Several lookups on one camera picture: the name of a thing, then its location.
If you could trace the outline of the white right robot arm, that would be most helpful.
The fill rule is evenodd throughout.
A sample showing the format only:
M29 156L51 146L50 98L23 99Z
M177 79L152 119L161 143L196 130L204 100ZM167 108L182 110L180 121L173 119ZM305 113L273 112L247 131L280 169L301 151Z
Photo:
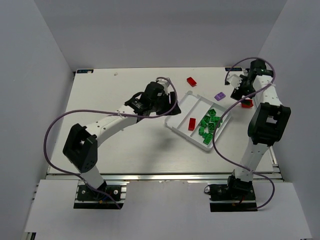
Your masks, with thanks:
M248 103L245 96L252 99L256 111L248 125L249 137L240 165L228 178L227 191L235 196L250 192L253 172L257 169L265 152L279 142L287 126L291 109L284 106L272 85L274 71L266 67L262 59L253 60L247 75L231 75L226 83L234 90L230 97L241 103Z

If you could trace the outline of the red and green lego stack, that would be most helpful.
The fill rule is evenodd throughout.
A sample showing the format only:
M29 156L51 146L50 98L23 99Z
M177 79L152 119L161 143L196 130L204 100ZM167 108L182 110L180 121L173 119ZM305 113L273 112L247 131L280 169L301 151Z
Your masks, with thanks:
M188 123L188 130L192 132L195 130L195 128L196 128L196 119L191 117Z

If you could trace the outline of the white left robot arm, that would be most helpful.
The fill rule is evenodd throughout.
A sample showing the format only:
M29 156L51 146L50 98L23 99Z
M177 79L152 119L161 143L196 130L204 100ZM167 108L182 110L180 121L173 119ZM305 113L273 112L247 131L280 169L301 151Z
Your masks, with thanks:
M106 117L85 126L77 123L71 127L62 152L94 195L106 192L107 187L97 168L98 148L102 143L144 119L181 113L176 90L168 91L171 85L169 78L157 77L144 91L127 100L116 113L108 113Z

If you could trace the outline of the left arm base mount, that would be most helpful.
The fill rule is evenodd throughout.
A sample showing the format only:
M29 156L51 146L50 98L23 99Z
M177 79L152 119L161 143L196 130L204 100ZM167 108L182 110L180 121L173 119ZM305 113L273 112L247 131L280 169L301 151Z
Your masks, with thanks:
M120 210L125 201L126 188L120 184L105 184L100 191L79 184L76 190L73 208L82 210Z

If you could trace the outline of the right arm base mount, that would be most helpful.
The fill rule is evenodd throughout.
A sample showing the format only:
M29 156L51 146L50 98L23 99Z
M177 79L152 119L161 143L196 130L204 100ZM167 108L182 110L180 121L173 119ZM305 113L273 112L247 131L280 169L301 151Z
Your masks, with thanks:
M228 177L226 184L209 184L204 190L209 196L212 213L256 212L256 195L251 181Z

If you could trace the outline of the green lego from stack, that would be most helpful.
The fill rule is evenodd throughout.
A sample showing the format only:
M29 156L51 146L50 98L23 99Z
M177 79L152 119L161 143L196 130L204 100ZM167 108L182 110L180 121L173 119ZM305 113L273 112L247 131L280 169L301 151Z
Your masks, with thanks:
M223 120L219 116L214 116L213 123L214 123L214 127L219 128L221 126L221 124L223 123Z

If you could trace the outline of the small green lego brick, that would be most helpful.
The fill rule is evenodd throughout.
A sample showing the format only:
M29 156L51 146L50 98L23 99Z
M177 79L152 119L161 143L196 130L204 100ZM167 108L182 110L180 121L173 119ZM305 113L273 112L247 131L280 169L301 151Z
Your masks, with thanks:
M205 138L205 139L203 140L203 143L204 143L205 145L209 145L209 144L211 143L211 141L212 141L211 138Z

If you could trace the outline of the green 2x2 lego brick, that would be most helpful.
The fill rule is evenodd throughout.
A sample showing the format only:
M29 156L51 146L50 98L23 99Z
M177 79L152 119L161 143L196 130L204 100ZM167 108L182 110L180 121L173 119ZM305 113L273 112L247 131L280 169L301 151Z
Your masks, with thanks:
M213 133L215 128L216 128L216 123L215 122L209 122L207 125L208 132Z

